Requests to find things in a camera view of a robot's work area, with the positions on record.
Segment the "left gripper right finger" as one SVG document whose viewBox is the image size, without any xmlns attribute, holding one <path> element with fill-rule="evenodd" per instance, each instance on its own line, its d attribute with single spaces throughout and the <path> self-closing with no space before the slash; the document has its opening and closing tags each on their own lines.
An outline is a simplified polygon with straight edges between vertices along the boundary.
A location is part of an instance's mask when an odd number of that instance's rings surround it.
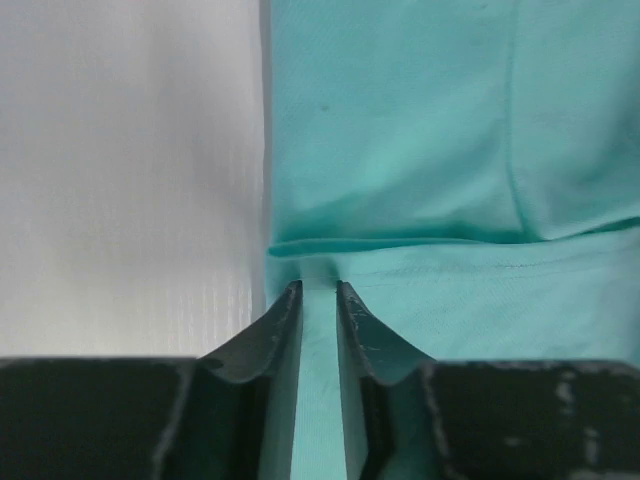
<svg viewBox="0 0 640 480">
<path fill-rule="evenodd" d="M 603 360 L 443 361 L 339 282 L 351 479 L 635 479 L 639 372 Z"/>
</svg>

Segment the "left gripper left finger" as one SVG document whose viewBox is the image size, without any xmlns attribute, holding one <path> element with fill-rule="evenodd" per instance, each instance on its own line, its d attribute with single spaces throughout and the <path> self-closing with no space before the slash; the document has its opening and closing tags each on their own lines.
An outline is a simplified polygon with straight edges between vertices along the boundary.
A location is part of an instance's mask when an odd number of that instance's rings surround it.
<svg viewBox="0 0 640 480">
<path fill-rule="evenodd" d="M 303 287 L 195 357 L 5 357 L 5 479 L 286 479 Z"/>
</svg>

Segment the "teal t shirt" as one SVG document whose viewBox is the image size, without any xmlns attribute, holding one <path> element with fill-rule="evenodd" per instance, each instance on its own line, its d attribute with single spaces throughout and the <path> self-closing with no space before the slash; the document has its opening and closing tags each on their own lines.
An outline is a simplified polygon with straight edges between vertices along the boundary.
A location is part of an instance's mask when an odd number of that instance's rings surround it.
<svg viewBox="0 0 640 480">
<path fill-rule="evenodd" d="M 336 285 L 438 359 L 639 360 L 635 1 L 275 1 L 291 475 L 346 477 Z"/>
</svg>

